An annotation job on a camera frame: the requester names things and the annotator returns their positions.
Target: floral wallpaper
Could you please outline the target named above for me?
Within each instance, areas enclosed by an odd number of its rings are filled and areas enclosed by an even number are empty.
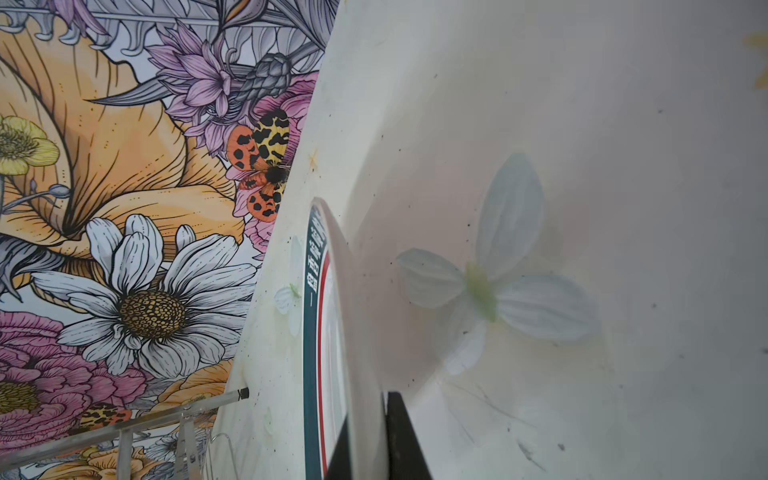
[[[0,455],[223,393],[337,8],[0,0]],[[172,478],[177,427],[132,478]]]

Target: daisy center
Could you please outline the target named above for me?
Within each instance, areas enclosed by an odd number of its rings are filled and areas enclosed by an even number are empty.
[[[27,383],[0,382],[0,415],[24,409],[31,412],[40,406],[37,389]]]
[[[120,304],[123,324],[134,334],[148,339],[166,338],[186,324],[186,309],[168,293],[144,290]]]
[[[489,321],[496,321],[496,293],[488,281],[485,269],[475,263],[467,263],[465,270],[467,292],[482,315]]]
[[[11,129],[0,130],[0,158],[23,160],[35,153],[35,140],[24,132]]]

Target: yellow flower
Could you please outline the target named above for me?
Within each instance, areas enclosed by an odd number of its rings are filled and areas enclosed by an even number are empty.
[[[68,27],[56,18],[54,30],[63,35]],[[0,240],[15,237],[33,243],[38,249],[27,249],[29,255],[56,254],[54,260],[64,259],[59,271],[97,281],[103,281],[101,268],[85,235],[94,218],[123,230],[130,215],[149,217],[163,237],[165,260],[176,255],[181,225],[191,226],[197,238],[218,233],[241,242],[243,221],[232,216],[234,182],[225,177],[217,158],[185,138],[163,102],[115,107],[88,101],[134,88],[131,66],[112,63],[87,38],[65,45],[42,41],[35,36],[38,32],[34,22],[15,35],[0,31],[0,116],[29,119],[35,133],[28,137],[36,139],[35,145],[48,140],[46,146],[56,146],[60,154],[54,163],[49,156],[32,155],[25,174],[0,178],[4,205],[16,202],[0,215]],[[69,194],[18,201],[51,188]],[[30,279],[29,273],[12,275],[15,288]]]
[[[24,175],[30,165],[55,164],[58,155],[56,144],[26,118],[5,117],[0,122],[0,175]]]
[[[155,465],[144,454],[143,447],[134,448],[131,454],[131,480],[141,480]],[[81,458],[49,468],[39,480],[116,480],[118,477],[118,449],[107,452],[83,451]]]
[[[758,33],[750,35],[744,39],[744,43],[756,48],[763,56],[768,58],[768,34]],[[763,73],[755,80],[755,88],[759,90],[768,89],[768,68],[763,70]]]
[[[197,370],[186,379],[179,380],[165,389],[165,392],[157,397],[158,404],[152,407],[151,411],[168,410],[197,400],[221,395],[227,387],[227,379],[230,378],[231,369],[232,360],[229,359]],[[214,426],[215,419],[215,414],[199,415],[195,419],[195,426],[209,429]]]

